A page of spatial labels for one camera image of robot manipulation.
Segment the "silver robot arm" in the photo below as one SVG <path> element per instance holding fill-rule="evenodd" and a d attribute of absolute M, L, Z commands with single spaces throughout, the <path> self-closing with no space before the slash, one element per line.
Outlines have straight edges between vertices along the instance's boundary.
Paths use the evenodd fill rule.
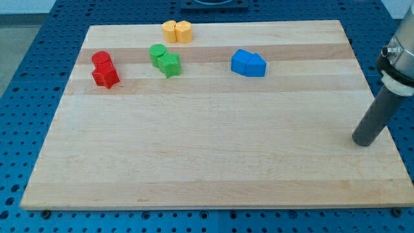
<path fill-rule="evenodd" d="M 413 95 L 413 3 L 377 59 L 382 82 L 394 94 Z"/>

